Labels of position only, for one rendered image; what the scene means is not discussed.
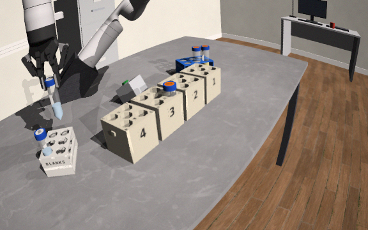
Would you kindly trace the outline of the conical centrifuge tube with pink liquid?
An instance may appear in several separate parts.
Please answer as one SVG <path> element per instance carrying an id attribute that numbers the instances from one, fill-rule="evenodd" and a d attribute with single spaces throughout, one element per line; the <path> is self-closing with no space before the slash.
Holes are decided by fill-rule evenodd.
<path id="1" fill-rule="evenodd" d="M 193 53 L 193 62 L 201 62 L 201 47 L 194 46 L 192 47 L 192 53 Z"/>

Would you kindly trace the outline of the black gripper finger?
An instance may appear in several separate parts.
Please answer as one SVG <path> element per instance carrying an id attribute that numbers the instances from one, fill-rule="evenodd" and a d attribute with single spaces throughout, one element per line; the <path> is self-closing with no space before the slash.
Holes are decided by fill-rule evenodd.
<path id="1" fill-rule="evenodd" d="M 66 62 L 66 57 L 67 57 L 67 54 L 68 54 L 68 49 L 69 49 L 69 43 L 59 43 L 59 51 L 61 53 L 61 58 L 60 58 L 60 62 L 58 64 L 57 62 L 57 57 L 56 55 L 54 56 L 54 58 L 52 58 L 52 54 L 50 52 L 50 49 L 47 47 L 45 49 L 45 54 L 47 56 L 47 59 L 49 61 L 49 65 L 51 66 L 52 68 L 52 71 L 53 71 L 53 77 L 54 77 L 54 82 L 55 82 L 55 85 L 56 85 L 56 88 L 58 88 L 60 86 L 60 83 L 61 83 L 61 77 L 60 77 L 60 73 L 59 71 L 64 67 L 65 65 L 65 62 Z"/>
<path id="2" fill-rule="evenodd" d="M 44 75 L 44 63 L 41 64 L 41 55 L 40 55 L 40 51 L 37 50 L 35 52 L 35 58 L 36 58 L 36 67 L 33 64 L 33 62 L 31 61 L 31 56 L 29 55 L 29 53 L 27 55 L 25 55 L 21 61 L 23 62 L 24 66 L 27 68 L 27 70 L 29 71 L 29 73 L 31 74 L 32 77 L 38 77 L 40 80 L 40 84 L 41 84 L 41 88 L 46 91 L 47 87 L 45 87 L 45 80 L 46 80 L 46 76 Z"/>

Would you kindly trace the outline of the clear conical tube with tan liquid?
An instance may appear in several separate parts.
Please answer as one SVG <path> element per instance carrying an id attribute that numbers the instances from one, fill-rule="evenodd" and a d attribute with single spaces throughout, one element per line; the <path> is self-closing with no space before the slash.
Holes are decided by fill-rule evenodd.
<path id="1" fill-rule="evenodd" d="M 202 60 L 203 61 L 209 61 L 209 49 L 210 49 L 209 45 L 202 45 L 201 46 Z M 209 65 L 209 62 L 208 63 L 202 63 L 202 64 Z"/>

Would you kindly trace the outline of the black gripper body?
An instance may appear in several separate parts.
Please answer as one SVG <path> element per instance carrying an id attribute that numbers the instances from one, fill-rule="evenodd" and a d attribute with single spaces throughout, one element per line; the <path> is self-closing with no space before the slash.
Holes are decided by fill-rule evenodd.
<path id="1" fill-rule="evenodd" d="M 45 49 L 48 47 L 52 54 L 52 58 L 56 55 L 59 46 L 59 40 L 56 34 L 55 23 L 26 32 L 29 44 L 29 55 L 36 60 L 35 52 L 40 51 L 41 64 L 48 61 Z"/>

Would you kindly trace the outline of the blue tube rack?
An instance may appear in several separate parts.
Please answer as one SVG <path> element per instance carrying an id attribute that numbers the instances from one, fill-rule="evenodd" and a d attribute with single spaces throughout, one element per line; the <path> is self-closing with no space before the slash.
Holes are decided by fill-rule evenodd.
<path id="1" fill-rule="evenodd" d="M 196 62 L 193 62 L 193 60 L 191 60 L 191 58 L 193 57 L 187 57 L 187 58 L 183 58 L 183 59 L 176 59 L 176 73 L 180 73 L 181 70 L 193 65 Z M 180 60 L 186 60 L 186 61 L 180 61 Z M 209 61 L 203 61 L 201 58 L 201 62 L 198 63 L 208 63 L 209 62 L 209 66 L 213 66 L 213 60 L 209 58 Z M 190 64 L 184 64 L 184 63 L 190 63 Z"/>

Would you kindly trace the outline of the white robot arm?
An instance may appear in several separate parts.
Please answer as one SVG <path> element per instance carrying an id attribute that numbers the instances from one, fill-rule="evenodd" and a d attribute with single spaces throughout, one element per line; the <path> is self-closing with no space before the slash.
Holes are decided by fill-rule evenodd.
<path id="1" fill-rule="evenodd" d="M 99 30 L 78 53 L 78 57 L 94 68 L 107 49 L 123 31 L 119 15 L 129 21 L 138 19 L 150 0 L 122 0 Z M 64 18 L 63 12 L 54 13 L 51 0 L 22 0 L 26 32 L 55 23 Z"/>

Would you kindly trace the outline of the white tube rack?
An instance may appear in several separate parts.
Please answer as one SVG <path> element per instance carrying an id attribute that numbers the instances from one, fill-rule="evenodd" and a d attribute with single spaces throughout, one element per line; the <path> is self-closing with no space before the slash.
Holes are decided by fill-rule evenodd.
<path id="1" fill-rule="evenodd" d="M 47 138 L 52 154 L 44 156 L 41 152 L 39 158 L 47 176 L 75 174 L 78 142 L 73 127 L 48 131 Z"/>

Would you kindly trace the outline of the beige block with holes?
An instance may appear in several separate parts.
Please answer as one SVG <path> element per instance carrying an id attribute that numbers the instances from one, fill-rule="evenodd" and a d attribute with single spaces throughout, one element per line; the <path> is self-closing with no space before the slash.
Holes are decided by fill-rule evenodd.
<path id="1" fill-rule="evenodd" d="M 159 144 L 155 111 L 126 102 L 100 121 L 108 150 L 132 164 Z"/>
<path id="2" fill-rule="evenodd" d="M 180 73 L 204 78 L 204 104 L 208 104 L 220 94 L 220 68 L 195 63 Z"/>
<path id="3" fill-rule="evenodd" d="M 131 104 L 155 111 L 158 140 L 163 141 L 184 124 L 182 92 L 177 91 L 176 95 L 167 97 L 163 88 L 153 86 L 130 101 Z"/>
<path id="4" fill-rule="evenodd" d="M 176 82 L 176 90 L 183 93 L 183 115 L 188 121 L 193 115 L 204 107 L 204 79 L 176 73 L 159 82 L 158 87 L 163 87 L 167 81 Z"/>

